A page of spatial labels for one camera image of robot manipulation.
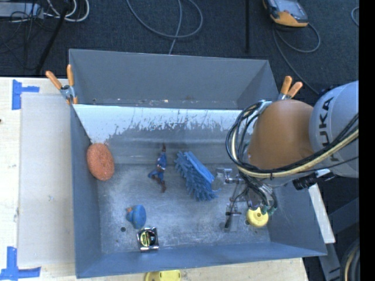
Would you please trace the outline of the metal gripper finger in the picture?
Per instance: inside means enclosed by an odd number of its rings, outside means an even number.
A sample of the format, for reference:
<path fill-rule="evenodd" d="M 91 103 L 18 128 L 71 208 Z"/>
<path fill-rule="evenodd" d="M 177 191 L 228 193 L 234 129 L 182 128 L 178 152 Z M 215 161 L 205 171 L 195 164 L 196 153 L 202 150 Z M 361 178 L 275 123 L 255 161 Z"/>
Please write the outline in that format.
<path fill-rule="evenodd" d="M 225 184 L 234 183 L 231 173 L 232 169 L 217 168 L 212 181 L 212 190 L 220 190 Z"/>
<path fill-rule="evenodd" d="M 237 232 L 241 215 L 242 213 L 236 203 L 228 203 L 226 205 L 225 221 L 221 222 L 219 227 L 224 232 Z"/>

